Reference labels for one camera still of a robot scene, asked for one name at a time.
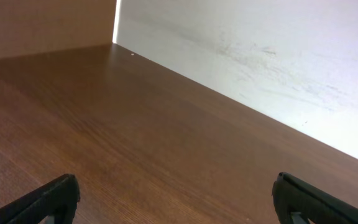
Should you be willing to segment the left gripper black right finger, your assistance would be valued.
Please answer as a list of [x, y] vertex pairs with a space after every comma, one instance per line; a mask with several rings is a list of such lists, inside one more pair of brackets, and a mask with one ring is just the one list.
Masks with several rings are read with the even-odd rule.
[[278, 174], [272, 197], [281, 224], [358, 224], [358, 208], [286, 172]]

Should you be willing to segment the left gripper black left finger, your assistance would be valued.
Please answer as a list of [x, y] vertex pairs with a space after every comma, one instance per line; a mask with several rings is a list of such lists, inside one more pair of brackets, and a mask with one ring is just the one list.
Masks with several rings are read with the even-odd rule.
[[0, 208], [0, 224], [46, 223], [72, 224], [80, 188], [73, 174], [64, 174]]

